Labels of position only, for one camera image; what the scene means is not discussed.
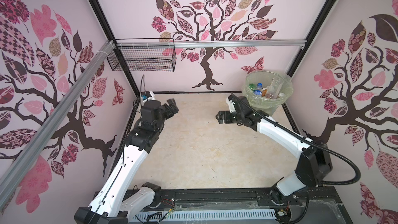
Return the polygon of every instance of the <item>black cable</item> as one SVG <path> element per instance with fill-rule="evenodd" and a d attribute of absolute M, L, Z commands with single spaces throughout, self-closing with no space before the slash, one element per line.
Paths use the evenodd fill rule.
<path fill-rule="evenodd" d="M 305 200 L 304 211 L 301 213 L 301 215 L 296 220 L 293 220 L 293 221 L 284 222 L 284 221 L 281 221 L 281 220 L 277 219 L 277 222 L 279 222 L 281 224 L 295 224 L 295 223 L 301 221 L 304 218 L 305 214 L 307 213 L 309 204 L 310 204 L 310 194 L 307 191 L 307 199 Z"/>
<path fill-rule="evenodd" d="M 142 222 L 141 220 L 140 220 L 140 218 L 138 218 L 138 216 L 137 215 L 135 215 L 135 217 L 137 218 L 137 220 L 139 220 L 142 224 L 145 224 L 144 222 Z"/>
<path fill-rule="evenodd" d="M 322 147 L 320 145 L 317 145 L 315 143 L 312 143 L 308 140 L 306 140 L 304 137 L 301 137 L 300 135 L 298 135 L 295 132 L 292 132 L 291 130 L 287 129 L 286 127 L 284 127 L 283 125 L 280 125 L 278 122 L 274 122 L 270 119 L 268 119 L 267 117 L 265 117 L 263 114 L 257 112 L 256 110 L 254 110 L 250 105 L 246 104 L 245 102 L 243 102 L 240 98 L 238 98 L 235 94 L 231 93 L 232 97 L 234 97 L 235 99 L 237 99 L 239 102 L 241 102 L 243 105 L 249 107 L 253 112 L 257 113 L 260 117 L 262 117 L 263 119 L 265 119 L 266 121 L 272 123 L 273 125 L 275 125 L 276 127 L 281 128 L 282 130 L 284 130 L 285 132 L 291 134 L 292 136 L 298 138 L 301 142 L 306 143 L 312 147 L 318 148 L 320 150 L 323 150 L 325 152 L 328 152 L 329 154 L 336 156 L 338 158 L 340 158 L 341 160 L 345 161 L 347 164 L 349 164 L 355 171 L 355 176 L 350 179 L 350 180 L 346 180 L 346 181 L 322 181 L 321 184 L 322 185 L 348 185 L 348 184 L 353 184 L 356 183 L 357 181 L 359 181 L 359 179 L 361 178 L 361 171 L 359 170 L 359 168 L 356 166 L 356 164 L 354 162 L 352 162 L 351 160 L 349 160 L 348 158 L 346 158 L 345 156 L 332 151 L 328 148 Z"/>

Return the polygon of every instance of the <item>trash bin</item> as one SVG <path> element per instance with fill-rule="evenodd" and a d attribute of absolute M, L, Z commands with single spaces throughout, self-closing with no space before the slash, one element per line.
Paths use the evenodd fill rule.
<path fill-rule="evenodd" d="M 275 77 L 279 77 L 283 80 L 280 92 L 284 95 L 279 98 L 267 99 L 266 97 L 255 95 L 249 87 L 249 84 L 251 83 L 254 85 L 261 83 L 263 87 L 267 87 Z M 254 71 L 246 76 L 245 84 L 242 87 L 242 93 L 248 99 L 251 107 L 256 110 L 262 110 L 272 116 L 276 111 L 276 108 L 285 103 L 285 101 L 292 95 L 293 85 L 290 76 L 287 74 L 272 71 Z"/>

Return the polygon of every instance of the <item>wire basket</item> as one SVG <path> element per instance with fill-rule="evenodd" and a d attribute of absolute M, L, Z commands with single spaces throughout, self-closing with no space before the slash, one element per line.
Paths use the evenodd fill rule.
<path fill-rule="evenodd" d="M 131 38 L 117 40 L 141 40 L 122 43 L 108 56 L 112 70 L 123 70 L 123 61 L 131 71 L 173 71 L 176 67 L 176 48 L 172 38 Z"/>

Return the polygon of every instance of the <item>wall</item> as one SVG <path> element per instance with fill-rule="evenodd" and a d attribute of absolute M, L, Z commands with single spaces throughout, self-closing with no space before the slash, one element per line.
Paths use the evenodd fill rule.
<path fill-rule="evenodd" d="M 0 0 L 0 176 L 106 41 L 87 0 Z M 2 223 L 72 223 L 106 180 L 133 93 L 105 62 L 17 187 Z"/>
<path fill-rule="evenodd" d="M 339 0 L 293 76 L 288 106 L 309 137 L 350 158 L 336 186 L 354 223 L 398 223 L 398 0 Z M 353 177 L 332 157 L 327 181 Z"/>
<path fill-rule="evenodd" d="M 99 2 L 116 38 L 161 36 L 176 41 L 210 41 L 305 39 L 325 0 Z M 296 46 L 179 49 L 176 50 L 175 72 L 136 71 L 132 74 L 138 82 L 145 74 L 146 86 L 153 91 L 240 91 L 247 75 L 245 70 L 285 72 L 298 49 Z"/>

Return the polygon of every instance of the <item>pink butterfly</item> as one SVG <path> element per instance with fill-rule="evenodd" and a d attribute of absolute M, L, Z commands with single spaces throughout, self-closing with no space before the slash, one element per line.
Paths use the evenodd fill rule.
<path fill-rule="evenodd" d="M 252 66 L 244 66 L 244 67 L 241 67 L 241 69 L 243 69 L 243 71 L 246 71 L 249 74 L 249 73 L 251 73 L 253 71 L 263 70 L 264 69 L 264 66 L 262 66 L 263 63 L 264 63 L 264 56 L 261 57 L 260 59 L 258 59 L 256 64 L 254 65 L 254 67 L 252 67 Z"/>
<path fill-rule="evenodd" d="M 124 90 L 125 90 L 125 89 L 123 89 L 122 86 L 119 86 L 119 83 L 115 79 L 113 79 L 113 84 L 115 85 L 117 95 L 113 98 L 112 106 L 116 105 L 117 103 L 119 103 L 119 104 L 123 103 L 122 94 L 124 93 Z"/>

